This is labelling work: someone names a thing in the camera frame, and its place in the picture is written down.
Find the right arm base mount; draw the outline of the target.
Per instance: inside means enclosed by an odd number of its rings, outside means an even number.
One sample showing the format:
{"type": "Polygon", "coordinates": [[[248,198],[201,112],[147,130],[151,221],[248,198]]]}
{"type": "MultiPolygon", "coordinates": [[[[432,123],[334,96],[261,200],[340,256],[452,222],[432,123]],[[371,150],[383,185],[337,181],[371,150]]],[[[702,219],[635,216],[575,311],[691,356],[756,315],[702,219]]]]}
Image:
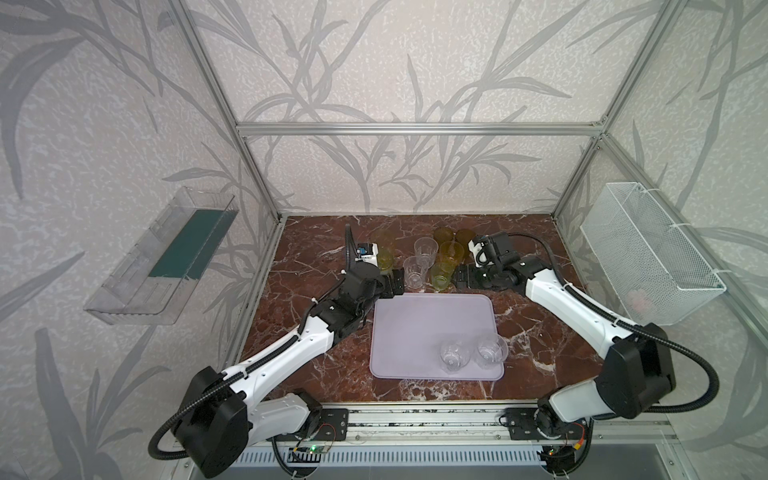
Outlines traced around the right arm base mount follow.
{"type": "Polygon", "coordinates": [[[585,437],[587,422],[563,422],[540,408],[507,408],[498,419],[511,440],[576,442],[585,437]]]}

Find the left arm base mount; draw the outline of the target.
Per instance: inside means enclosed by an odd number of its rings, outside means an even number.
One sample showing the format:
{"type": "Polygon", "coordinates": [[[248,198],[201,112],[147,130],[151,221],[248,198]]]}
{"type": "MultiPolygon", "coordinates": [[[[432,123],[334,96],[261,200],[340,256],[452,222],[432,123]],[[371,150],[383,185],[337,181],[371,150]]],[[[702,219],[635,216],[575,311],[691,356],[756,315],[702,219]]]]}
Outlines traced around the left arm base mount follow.
{"type": "Polygon", "coordinates": [[[296,439],[344,441],[349,427],[350,411],[345,408],[323,408],[311,411],[305,423],[292,434],[296,439]]]}

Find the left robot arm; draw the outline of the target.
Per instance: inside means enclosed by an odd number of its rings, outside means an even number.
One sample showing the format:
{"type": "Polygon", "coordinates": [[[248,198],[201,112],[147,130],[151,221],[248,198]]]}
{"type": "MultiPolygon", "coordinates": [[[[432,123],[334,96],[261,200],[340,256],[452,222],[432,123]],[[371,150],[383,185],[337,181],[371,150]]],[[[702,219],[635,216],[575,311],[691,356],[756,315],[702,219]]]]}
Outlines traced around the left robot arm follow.
{"type": "Polygon", "coordinates": [[[299,325],[273,344],[221,372],[200,370],[178,411],[150,440],[157,460],[190,459],[211,479],[226,471],[247,446],[303,430],[319,404],[307,393],[269,399],[295,371],[325,354],[365,322],[375,303],[405,291],[404,273],[383,274],[357,262],[313,300],[299,325]]]}

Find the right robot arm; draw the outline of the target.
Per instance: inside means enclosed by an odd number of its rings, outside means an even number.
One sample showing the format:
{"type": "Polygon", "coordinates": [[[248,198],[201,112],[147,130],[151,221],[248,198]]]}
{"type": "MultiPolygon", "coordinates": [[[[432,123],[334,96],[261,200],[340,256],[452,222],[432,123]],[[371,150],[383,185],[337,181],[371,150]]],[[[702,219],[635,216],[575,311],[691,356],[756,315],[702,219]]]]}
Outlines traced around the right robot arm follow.
{"type": "Polygon", "coordinates": [[[459,289],[513,290],[544,307],[584,339],[603,360],[599,374],[563,387],[540,401],[553,422],[616,415],[633,419],[671,393],[676,379],[665,332],[649,325],[640,334],[621,317],[561,282],[550,265],[526,257],[498,269],[489,263],[461,265],[452,281],[459,289]]]}

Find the yellow transparent plastic cup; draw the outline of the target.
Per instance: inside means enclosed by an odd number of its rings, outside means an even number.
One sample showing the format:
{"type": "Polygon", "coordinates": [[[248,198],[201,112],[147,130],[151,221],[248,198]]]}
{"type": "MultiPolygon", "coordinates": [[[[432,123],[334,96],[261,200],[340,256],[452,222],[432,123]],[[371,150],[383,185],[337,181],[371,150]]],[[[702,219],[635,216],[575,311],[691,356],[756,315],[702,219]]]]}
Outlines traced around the yellow transparent plastic cup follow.
{"type": "Polygon", "coordinates": [[[463,263],[465,255],[465,247],[461,243],[446,241],[439,245],[436,263],[448,269],[455,269],[463,263]]]}

